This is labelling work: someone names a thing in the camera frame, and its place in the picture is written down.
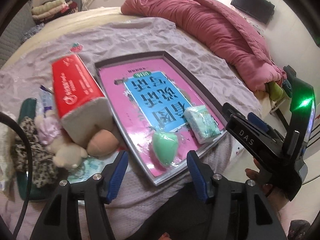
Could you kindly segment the person's right hand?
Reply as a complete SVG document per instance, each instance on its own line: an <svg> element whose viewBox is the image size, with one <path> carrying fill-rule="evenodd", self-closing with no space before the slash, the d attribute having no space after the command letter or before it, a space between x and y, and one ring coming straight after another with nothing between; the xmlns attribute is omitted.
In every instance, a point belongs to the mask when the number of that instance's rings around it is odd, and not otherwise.
<svg viewBox="0 0 320 240"><path fill-rule="evenodd" d="M253 170L251 168L246 168L246 176L257 183L257 185L260 187L267 200L269 201L270 205L272 206L272 209L276 214L279 215L281 209L289 202L289 200L281 191L281 189L275 187L270 183L265 183L262 173L260 172L262 166L255 158L253 158L253 163L259 171Z"/></svg>

